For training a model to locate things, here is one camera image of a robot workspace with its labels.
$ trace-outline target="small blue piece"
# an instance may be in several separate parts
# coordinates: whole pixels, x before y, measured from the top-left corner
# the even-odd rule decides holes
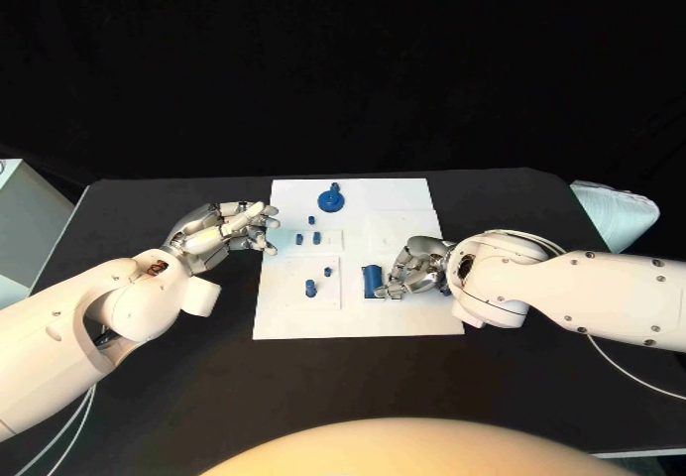
[[[381,298],[375,295],[375,289],[384,285],[382,268],[377,265],[367,266],[362,268],[362,276],[365,277],[365,298]]]
[[[341,186],[336,182],[332,183],[332,189],[319,195],[318,204],[322,210],[333,213],[344,208],[346,200],[341,194]]]
[[[318,288],[315,287],[315,281],[313,280],[308,280],[305,282],[305,295],[309,298],[315,298],[318,296]]]

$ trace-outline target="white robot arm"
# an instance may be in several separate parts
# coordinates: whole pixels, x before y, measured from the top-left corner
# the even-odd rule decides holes
[[[453,315],[475,327],[521,327],[534,306],[574,332],[686,352],[685,286],[681,262],[564,254],[534,235],[493,230],[459,244],[411,238],[377,295],[439,288],[453,293]]]
[[[184,309],[208,316],[221,287],[198,278],[230,250],[276,254],[261,202],[205,205],[175,225],[162,249],[113,260],[0,311],[0,441],[87,391]],[[93,340],[84,317],[107,331]]]

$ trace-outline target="black table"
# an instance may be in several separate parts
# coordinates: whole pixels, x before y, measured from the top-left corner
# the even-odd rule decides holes
[[[453,241],[511,228],[568,250],[604,250],[568,186],[537,171],[341,177],[427,178]],[[37,291],[101,262],[158,247],[179,217],[201,204],[269,200],[272,180],[97,182]],[[587,338],[535,311],[521,329],[468,326],[463,336],[253,341],[260,260],[259,253],[235,253],[204,275],[224,286],[212,316],[182,313],[166,334],[99,384],[63,474],[194,475],[295,431],[371,417],[483,421],[589,452],[686,447],[686,403],[627,379]],[[671,352],[600,344],[639,377],[686,394],[686,374]],[[0,444],[3,474],[44,448],[74,409]],[[42,467],[57,458],[50,456]]]

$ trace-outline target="black curtain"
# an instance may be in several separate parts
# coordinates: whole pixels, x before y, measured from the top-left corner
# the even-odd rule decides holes
[[[76,195],[103,178],[527,166],[681,201],[676,6],[45,0],[0,11],[0,150]]]

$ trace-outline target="bolt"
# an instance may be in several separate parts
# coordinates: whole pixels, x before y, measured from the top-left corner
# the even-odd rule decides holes
[[[305,295],[309,298],[315,298],[318,296],[318,287],[315,286],[313,280],[308,280],[305,282]]]

